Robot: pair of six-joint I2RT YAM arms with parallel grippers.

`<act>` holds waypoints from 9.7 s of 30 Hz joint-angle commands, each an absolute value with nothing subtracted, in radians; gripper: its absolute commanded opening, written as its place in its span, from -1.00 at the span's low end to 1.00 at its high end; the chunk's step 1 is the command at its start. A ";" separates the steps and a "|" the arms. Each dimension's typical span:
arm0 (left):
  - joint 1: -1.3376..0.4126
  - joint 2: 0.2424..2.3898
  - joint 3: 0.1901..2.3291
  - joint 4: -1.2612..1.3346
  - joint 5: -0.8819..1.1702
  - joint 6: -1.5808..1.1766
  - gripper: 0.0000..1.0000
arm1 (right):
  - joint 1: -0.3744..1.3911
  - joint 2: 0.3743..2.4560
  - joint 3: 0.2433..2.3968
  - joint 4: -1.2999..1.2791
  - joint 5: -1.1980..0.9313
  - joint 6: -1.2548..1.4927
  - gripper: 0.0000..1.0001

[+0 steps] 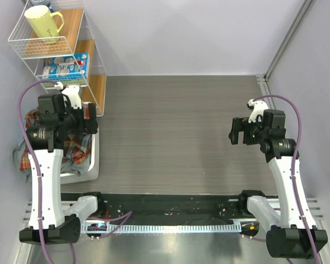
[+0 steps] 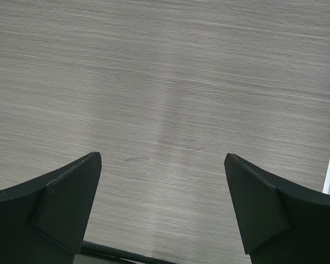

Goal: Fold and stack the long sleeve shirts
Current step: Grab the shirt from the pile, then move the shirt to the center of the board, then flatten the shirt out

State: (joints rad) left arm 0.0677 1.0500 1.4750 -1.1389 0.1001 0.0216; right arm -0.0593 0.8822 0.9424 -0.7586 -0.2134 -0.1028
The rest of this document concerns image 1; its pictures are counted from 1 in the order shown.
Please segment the plaid flannel shirt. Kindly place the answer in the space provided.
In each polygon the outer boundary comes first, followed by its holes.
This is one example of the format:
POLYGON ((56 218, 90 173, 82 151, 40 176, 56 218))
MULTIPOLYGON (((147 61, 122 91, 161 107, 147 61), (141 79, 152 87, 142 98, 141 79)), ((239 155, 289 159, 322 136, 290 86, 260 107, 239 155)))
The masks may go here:
MULTIPOLYGON (((25 115, 26 130, 30 126, 39 126, 39 110, 32 109, 25 115)), ((33 150, 46 150, 48 141, 38 142, 30 138, 33 150)), ((31 176, 31 163, 29 160, 29 148, 25 140, 13 151, 13 162, 16 168, 27 177, 31 176)), ((63 145, 63 157, 60 167, 61 173, 72 173, 77 175, 85 174, 90 166, 92 151, 92 134, 72 134, 68 135, 63 145)))

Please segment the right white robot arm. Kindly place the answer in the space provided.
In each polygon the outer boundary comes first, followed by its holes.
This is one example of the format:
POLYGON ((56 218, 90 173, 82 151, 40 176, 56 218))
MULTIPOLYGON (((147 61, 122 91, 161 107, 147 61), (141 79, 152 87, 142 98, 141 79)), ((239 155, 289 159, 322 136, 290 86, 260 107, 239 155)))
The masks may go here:
POLYGON ((294 157, 296 142, 285 137, 285 113, 266 109, 253 120, 233 118, 229 139, 238 144, 259 145, 273 173, 280 209, 276 211, 259 190, 244 190, 237 209, 243 217, 254 216, 266 232, 266 246, 275 258, 311 259, 327 244, 327 232, 318 229, 310 213, 294 157))

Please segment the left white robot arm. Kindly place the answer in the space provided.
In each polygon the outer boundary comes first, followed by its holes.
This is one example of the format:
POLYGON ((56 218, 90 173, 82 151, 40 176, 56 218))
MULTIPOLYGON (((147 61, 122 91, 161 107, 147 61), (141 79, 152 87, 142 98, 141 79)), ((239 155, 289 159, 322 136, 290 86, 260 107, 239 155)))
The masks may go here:
POLYGON ((32 209, 29 226, 19 233, 22 243, 73 244, 90 216, 101 219, 106 205, 100 192, 85 192, 67 211, 61 204, 61 164, 64 142, 70 135, 97 134, 96 106, 79 95, 38 97, 36 123, 25 128, 30 151, 32 209))

